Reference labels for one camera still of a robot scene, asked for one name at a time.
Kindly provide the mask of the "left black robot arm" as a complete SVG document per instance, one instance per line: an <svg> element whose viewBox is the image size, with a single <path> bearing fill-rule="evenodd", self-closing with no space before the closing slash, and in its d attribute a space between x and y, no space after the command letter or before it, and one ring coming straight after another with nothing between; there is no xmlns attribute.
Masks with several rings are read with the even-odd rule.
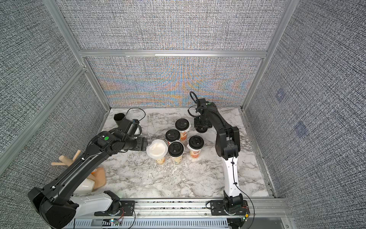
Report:
<svg viewBox="0 0 366 229"><path fill-rule="evenodd" d="M118 126L93 137L82 153L64 172L43 188L34 187L28 198L36 212L53 229L62 229L81 212L103 212L111 209L112 194L92 197L89 203L72 198L75 190L97 167L121 151L145 151L147 138L141 137L137 119L123 118Z"/></svg>

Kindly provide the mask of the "paper cup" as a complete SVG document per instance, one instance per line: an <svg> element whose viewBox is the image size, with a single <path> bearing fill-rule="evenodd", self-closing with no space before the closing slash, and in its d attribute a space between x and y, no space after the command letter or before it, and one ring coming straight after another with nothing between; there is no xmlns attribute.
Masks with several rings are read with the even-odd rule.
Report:
<svg viewBox="0 0 366 229"><path fill-rule="evenodd" d="M155 162L158 164L158 165L163 165L166 161L166 158L165 157L162 157L160 159L156 159Z"/></svg>
<svg viewBox="0 0 366 229"><path fill-rule="evenodd" d="M182 160L183 160L183 156L173 157L173 163L174 163L175 165L179 165L179 164L181 164Z"/></svg>
<svg viewBox="0 0 366 229"><path fill-rule="evenodd" d="M192 158L198 158L200 156L201 150L200 149L191 149L190 156Z"/></svg>
<svg viewBox="0 0 366 229"><path fill-rule="evenodd" d="M185 142L187 140L188 130L179 131L179 133L180 133L180 141Z"/></svg>

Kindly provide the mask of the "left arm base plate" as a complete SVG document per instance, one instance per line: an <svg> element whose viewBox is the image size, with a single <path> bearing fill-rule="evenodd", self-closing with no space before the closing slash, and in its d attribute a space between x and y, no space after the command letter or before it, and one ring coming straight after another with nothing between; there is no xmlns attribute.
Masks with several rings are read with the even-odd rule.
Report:
<svg viewBox="0 0 366 229"><path fill-rule="evenodd" d="M119 217L119 216L133 216L135 207L134 200L123 200L113 203L106 211L95 212L94 216L111 216L111 217Z"/></svg>

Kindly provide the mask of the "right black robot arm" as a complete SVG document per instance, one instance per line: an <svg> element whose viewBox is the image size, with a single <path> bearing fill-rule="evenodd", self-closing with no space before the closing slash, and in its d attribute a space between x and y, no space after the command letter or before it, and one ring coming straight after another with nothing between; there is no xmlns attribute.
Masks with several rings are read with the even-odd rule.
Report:
<svg viewBox="0 0 366 229"><path fill-rule="evenodd" d="M215 150L221 158L224 168L224 209L228 214L247 208L243 193L238 184L237 161L241 150L240 131L230 125L219 113L215 103L204 98L195 100L194 127L197 132L205 133L208 129L216 131Z"/></svg>

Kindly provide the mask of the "black lid front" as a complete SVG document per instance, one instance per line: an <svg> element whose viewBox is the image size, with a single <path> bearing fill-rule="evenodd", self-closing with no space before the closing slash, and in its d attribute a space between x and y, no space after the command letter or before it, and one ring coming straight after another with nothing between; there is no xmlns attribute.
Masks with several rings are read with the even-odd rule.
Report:
<svg viewBox="0 0 366 229"><path fill-rule="evenodd" d="M165 139L169 143L174 142L174 141L177 141L177 140L180 140L180 138L181 138L181 134L176 129L170 129L165 134Z"/></svg>
<svg viewBox="0 0 366 229"><path fill-rule="evenodd" d="M185 118L180 118L175 122L175 128L178 131L186 131L188 130L190 127L190 123L187 119Z"/></svg>

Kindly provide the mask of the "black lid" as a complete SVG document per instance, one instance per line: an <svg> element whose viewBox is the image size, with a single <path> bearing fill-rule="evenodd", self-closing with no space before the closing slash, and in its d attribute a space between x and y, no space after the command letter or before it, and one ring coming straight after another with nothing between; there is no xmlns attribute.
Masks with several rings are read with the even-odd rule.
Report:
<svg viewBox="0 0 366 229"><path fill-rule="evenodd" d="M180 157L184 153L184 150L184 145L179 141L172 142L168 147L168 153L172 157Z"/></svg>
<svg viewBox="0 0 366 229"><path fill-rule="evenodd" d="M192 150L200 150L203 148L205 142L199 135L194 135L189 138L188 145Z"/></svg>
<svg viewBox="0 0 366 229"><path fill-rule="evenodd" d="M181 134L176 129L170 129L165 134L165 139L169 143L174 142L174 141L177 141L177 140L180 140L180 138L181 138Z"/></svg>
<svg viewBox="0 0 366 229"><path fill-rule="evenodd" d="M208 129L207 129L207 128L205 128L205 127L197 127L197 128L196 128L196 131L197 131L198 133L205 133L205 132L207 132L207 131L208 131Z"/></svg>
<svg viewBox="0 0 366 229"><path fill-rule="evenodd" d="M178 131L186 131L188 130L190 127L190 123L187 119L185 118L180 118L175 122L175 128Z"/></svg>

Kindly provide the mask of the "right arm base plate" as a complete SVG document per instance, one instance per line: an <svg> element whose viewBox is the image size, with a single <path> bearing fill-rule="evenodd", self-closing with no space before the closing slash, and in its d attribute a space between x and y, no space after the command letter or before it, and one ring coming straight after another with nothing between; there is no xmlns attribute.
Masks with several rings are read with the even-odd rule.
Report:
<svg viewBox="0 0 366 229"><path fill-rule="evenodd" d="M213 216L245 216L250 214L247 201L244 201L242 205L230 207L222 200L210 200L207 206Z"/></svg>

